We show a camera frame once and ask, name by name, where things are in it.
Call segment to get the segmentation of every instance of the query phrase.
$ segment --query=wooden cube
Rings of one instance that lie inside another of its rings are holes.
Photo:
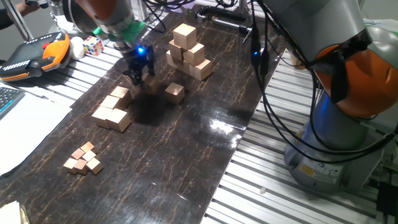
[[[183,58],[190,65],[196,66],[205,60],[205,46],[197,43],[194,47],[183,52]]]
[[[144,91],[148,94],[156,95],[157,89],[160,84],[157,77],[146,73],[146,74],[143,74],[142,81],[145,83]]]
[[[63,165],[63,168],[67,170],[67,172],[71,174],[76,174],[75,165],[77,163],[76,159],[69,158],[67,162]]]
[[[95,158],[92,158],[92,160],[90,160],[89,162],[87,162],[86,166],[88,167],[88,169],[94,174],[96,175],[97,173],[99,173],[104,167],[102,166],[102,164]]]
[[[197,43],[197,29],[181,24],[173,30],[174,44],[185,50],[191,49]]]
[[[102,101],[100,106],[104,106],[110,109],[115,109],[115,108],[121,109],[120,103],[121,103],[120,98],[115,96],[106,96],[105,100]]]
[[[95,148],[91,142],[87,142],[86,144],[84,144],[84,146],[80,147],[80,149],[83,150],[85,153],[87,153],[88,151],[93,151],[94,153],[97,153],[97,148]]]
[[[167,63],[174,68],[186,73],[190,74],[189,72],[189,63],[187,61],[181,61],[177,58],[172,57],[170,51],[166,52],[166,57],[167,57]]]
[[[111,93],[111,96],[115,96],[120,98],[120,107],[121,109],[125,109],[132,102],[132,97],[130,90],[128,88],[123,88],[121,86],[117,86]]]
[[[296,68],[300,68],[300,69],[305,68],[304,65],[299,66],[299,65],[301,65],[301,61],[296,56],[294,56],[293,53],[290,53],[290,57],[292,58],[292,65],[296,66]]]
[[[76,170],[76,172],[78,174],[86,175],[87,174],[86,164],[87,164],[87,161],[85,161],[84,159],[79,159],[79,160],[77,160],[77,163],[75,164],[75,166],[73,168]]]
[[[174,40],[169,42],[170,54],[173,58],[184,60],[182,57],[182,48],[174,44]]]
[[[112,113],[111,108],[106,108],[104,106],[100,106],[94,113],[91,115],[95,124],[98,127],[109,129],[108,122],[106,122],[106,118]]]
[[[211,61],[205,59],[197,66],[189,65],[189,69],[191,76],[202,81],[211,73]]]
[[[72,157],[75,159],[80,159],[84,154],[85,152],[83,150],[77,149],[74,153],[72,153]]]
[[[90,161],[90,160],[92,160],[94,157],[96,157],[96,154],[93,152],[93,151],[88,151],[88,152],[86,152],[83,156],[82,156],[82,158],[85,160],[85,161]]]
[[[107,118],[109,127],[112,130],[123,132],[130,124],[130,118],[127,112],[119,109],[113,109],[110,116]]]
[[[165,94],[166,94],[167,101],[169,101],[171,103],[179,104],[185,96],[184,86],[180,86],[178,84],[171,83],[169,85],[169,87],[167,87],[167,89],[165,90]]]

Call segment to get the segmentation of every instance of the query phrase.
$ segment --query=black cable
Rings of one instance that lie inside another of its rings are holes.
[[[276,48],[272,45],[271,41],[270,41],[268,38],[267,38],[267,42],[268,42],[269,45],[272,47],[272,49],[274,49],[275,53],[278,54],[278,51],[277,51]],[[282,58],[282,56],[280,56],[280,59],[281,59],[283,62],[285,62],[285,64],[290,65],[290,66],[292,66],[292,67],[301,67],[301,66],[304,65],[303,63],[301,63],[300,65],[291,65],[291,64],[287,63],[287,62]]]
[[[179,9],[185,4],[194,2],[196,0],[174,0],[174,1],[162,1],[162,0],[144,0],[146,3],[148,3],[151,6],[160,6],[160,7],[165,7],[166,9]]]
[[[267,9],[265,8],[264,5],[262,5],[262,2],[259,2],[259,1],[257,0],[257,3],[259,3],[259,5],[262,7],[264,13],[266,14],[266,13],[267,13]],[[252,9],[252,15],[253,15],[253,21],[254,21],[254,25],[255,25],[256,23],[255,23],[255,15],[254,15],[254,10],[253,10],[253,9]],[[257,73],[257,74],[256,74],[256,76],[257,76],[257,81],[259,82],[260,86],[262,86],[262,82],[261,82],[260,76],[258,75],[258,65],[255,65],[255,64],[253,63],[253,66],[254,66],[254,68],[255,68],[255,72]],[[388,135],[385,135],[380,141],[375,142],[374,144],[370,145],[369,147],[367,147],[367,148],[365,148],[365,149],[358,150],[358,151],[354,151],[354,152],[347,152],[347,151],[345,151],[345,152],[328,152],[328,151],[324,151],[324,150],[318,149],[318,148],[316,148],[316,147],[313,147],[313,146],[307,144],[305,141],[302,141],[300,138],[298,138],[293,132],[291,132],[291,131],[284,125],[284,123],[279,119],[279,117],[273,112],[273,110],[272,110],[270,104],[268,103],[267,98],[266,98],[266,95],[265,95],[265,82],[264,82],[263,85],[264,85],[264,88],[261,87],[261,90],[262,90],[263,101],[264,101],[264,107],[265,107],[265,109],[266,109],[266,112],[268,112],[268,110],[267,110],[267,107],[268,107],[268,108],[270,109],[272,115],[273,115],[273,116],[275,117],[275,119],[280,123],[280,125],[281,125],[291,136],[293,136],[296,140],[300,141],[302,144],[304,144],[304,145],[306,145],[306,146],[308,146],[308,147],[310,147],[310,148],[312,148],[312,149],[314,149],[314,150],[316,150],[316,151],[320,151],[320,152],[325,153],[325,154],[348,155],[348,154],[359,154],[359,153],[362,153],[362,154],[360,154],[359,156],[352,157],[352,158],[350,158],[350,159],[343,160],[343,161],[334,161],[333,163],[341,163],[341,162],[352,161],[352,160],[354,160],[354,159],[357,159],[357,158],[363,157],[363,156],[365,156],[365,155],[367,155],[367,154],[369,154],[369,153],[372,153],[372,152],[374,152],[374,151],[376,151],[376,150],[379,150],[380,147],[383,147],[385,144],[387,144],[387,143],[388,143],[392,138],[394,138],[394,136],[396,135],[396,134],[394,134],[394,133],[390,133],[390,134],[388,134]],[[313,92],[313,101],[315,101],[315,91]],[[282,136],[282,138],[283,138],[285,141],[287,141],[287,142],[289,143],[289,145],[292,146],[295,150],[297,150],[298,152],[300,152],[301,154],[304,155],[303,152],[301,152],[298,148],[296,148],[296,147],[295,147],[290,141],[288,141],[287,138],[285,138],[285,136],[279,131],[279,128],[275,125],[274,121],[271,119],[271,116],[269,116],[269,119],[270,119],[270,122],[274,125],[274,127],[275,127],[276,130],[278,131],[278,133]]]
[[[237,0],[231,0],[229,4],[225,3],[223,0],[216,0],[217,6],[223,6],[225,9],[229,7],[233,7],[238,2]]]
[[[160,17],[152,10],[152,8],[148,5],[148,3],[145,1],[145,5],[147,6],[147,8],[150,10],[150,13],[153,14],[155,16],[155,18],[159,21],[159,23],[161,24],[161,26],[163,27],[163,30],[158,30],[154,27],[148,26],[148,28],[152,29],[155,32],[159,32],[161,34],[164,34],[166,32],[166,26],[164,25],[163,21],[160,19]]]
[[[376,115],[374,115],[372,118],[360,118],[360,117],[356,117],[356,118],[362,119],[362,120],[365,120],[365,121],[371,121],[371,120],[373,120],[374,118],[377,118],[377,116],[379,116],[379,115],[376,114]]]

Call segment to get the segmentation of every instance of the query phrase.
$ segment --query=white label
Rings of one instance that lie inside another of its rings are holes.
[[[300,170],[310,177],[322,182],[335,184],[340,176],[343,166],[314,162],[305,158]]]

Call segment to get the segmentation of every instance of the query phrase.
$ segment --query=stack of wooden blocks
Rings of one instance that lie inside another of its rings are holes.
[[[211,61],[205,59],[205,46],[197,42],[197,29],[186,24],[173,30],[167,63],[202,81],[211,73]]]
[[[69,158],[63,167],[71,174],[87,175],[88,170],[90,170],[96,175],[103,169],[96,153],[97,150],[94,145],[88,142],[72,153],[73,159]]]
[[[129,115],[123,109],[128,107],[131,101],[130,90],[118,86],[91,116],[97,126],[122,133],[130,124]]]

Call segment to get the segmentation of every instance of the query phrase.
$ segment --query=black marble mat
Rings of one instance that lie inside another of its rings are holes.
[[[171,13],[164,22],[166,34],[146,37],[155,47],[161,94],[133,89],[118,72],[126,65],[118,62],[19,167],[0,179],[0,206],[17,200],[36,224],[199,223],[261,94],[250,65],[250,41],[242,44],[236,30],[198,24],[192,12]],[[203,82],[167,65],[172,30],[182,22],[197,27],[198,41],[213,61],[213,73]],[[271,61],[270,70],[276,64]],[[180,105],[165,101],[162,90],[171,82],[186,89]],[[134,97],[127,109],[133,122],[124,133],[90,120],[118,85],[132,89]],[[97,176],[67,174],[63,163],[87,141],[98,148],[104,169]]]

